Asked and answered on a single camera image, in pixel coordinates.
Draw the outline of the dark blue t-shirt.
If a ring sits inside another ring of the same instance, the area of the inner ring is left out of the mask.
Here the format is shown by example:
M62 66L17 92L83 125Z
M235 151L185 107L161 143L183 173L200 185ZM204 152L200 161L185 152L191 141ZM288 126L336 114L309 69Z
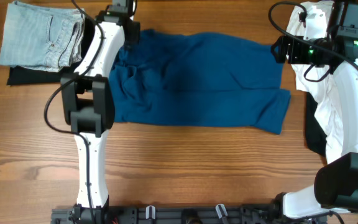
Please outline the dark blue t-shirt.
M280 134L290 104L270 46L218 33L143 30L109 76L120 123L252 126Z

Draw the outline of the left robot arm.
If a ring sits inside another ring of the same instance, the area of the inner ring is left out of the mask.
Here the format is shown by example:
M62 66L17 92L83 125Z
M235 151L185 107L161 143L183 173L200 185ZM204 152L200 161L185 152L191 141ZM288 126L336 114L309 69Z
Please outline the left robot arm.
M62 76L65 121L78 148L80 188L75 205L53 210L52 223L110 223L105 146L115 116L108 76L120 48L136 44L137 1L113 1L94 20L94 36L80 65Z

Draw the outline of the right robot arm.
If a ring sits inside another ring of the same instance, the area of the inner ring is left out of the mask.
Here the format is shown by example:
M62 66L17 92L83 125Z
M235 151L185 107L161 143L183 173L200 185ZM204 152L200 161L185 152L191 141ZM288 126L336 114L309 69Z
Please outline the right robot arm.
M297 86L317 102L315 118L326 134L327 164L313 185L282 195L282 215L298 222L358 213L358 2L294 4L271 51L292 65Z

